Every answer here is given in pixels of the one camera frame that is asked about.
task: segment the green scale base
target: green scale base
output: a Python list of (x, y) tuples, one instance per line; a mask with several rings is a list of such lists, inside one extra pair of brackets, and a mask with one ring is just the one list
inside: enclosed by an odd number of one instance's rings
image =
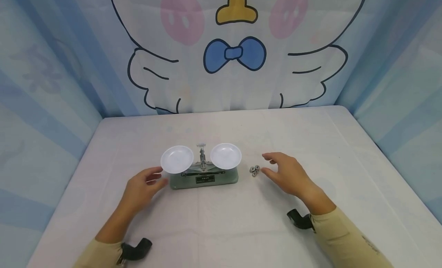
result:
[(223, 170), (214, 167), (209, 171), (201, 172), (189, 169), (180, 174), (172, 174), (169, 182), (171, 189), (174, 190), (235, 184), (238, 182), (238, 170), (236, 168)]

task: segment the pink cheek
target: pink cheek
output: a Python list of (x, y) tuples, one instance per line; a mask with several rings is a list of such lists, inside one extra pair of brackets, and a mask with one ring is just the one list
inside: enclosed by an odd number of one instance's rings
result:
[(300, 25), (308, 9), (308, 0), (277, 0), (269, 18), (275, 38), (288, 38)]
[(161, 0), (160, 17), (169, 36), (186, 46), (203, 35), (204, 15), (197, 0)]

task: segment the white tablecloth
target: white tablecloth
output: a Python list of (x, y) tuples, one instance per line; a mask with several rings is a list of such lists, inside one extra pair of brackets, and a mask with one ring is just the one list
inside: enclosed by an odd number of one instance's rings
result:
[(339, 106), (104, 119), (28, 267), (71, 267), (129, 178), (158, 166), (171, 146), (198, 156), (199, 142), (207, 152), (224, 142), (241, 149), (238, 183), (163, 190), (128, 231), (132, 245), (153, 242), (129, 267), (331, 267), (313, 233), (286, 217), (293, 208), (308, 213), (302, 202), (249, 173), (269, 166), (261, 154), (272, 151), (296, 157), (395, 267), (441, 267), (442, 226)]

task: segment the cartoon backdrop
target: cartoon backdrop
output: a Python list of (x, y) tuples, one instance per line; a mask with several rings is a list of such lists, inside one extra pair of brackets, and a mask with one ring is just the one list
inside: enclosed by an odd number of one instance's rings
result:
[(0, 0), (0, 267), (26, 266), (102, 117), (334, 104), (349, 78), (339, 102), (437, 215), (440, 112), (387, 142), (441, 102), (437, 4)]

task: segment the light blue curtain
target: light blue curtain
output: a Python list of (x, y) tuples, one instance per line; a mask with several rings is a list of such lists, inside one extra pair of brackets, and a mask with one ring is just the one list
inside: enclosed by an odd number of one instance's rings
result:
[(5, 268), (26, 266), (102, 119), (82, 90), (85, 83), (58, 59), (55, 48), (64, 44), (46, 36), (35, 19), (17, 0), (0, 0), (0, 267)]
[(442, 222), (442, 0), (397, 0), (337, 104)]

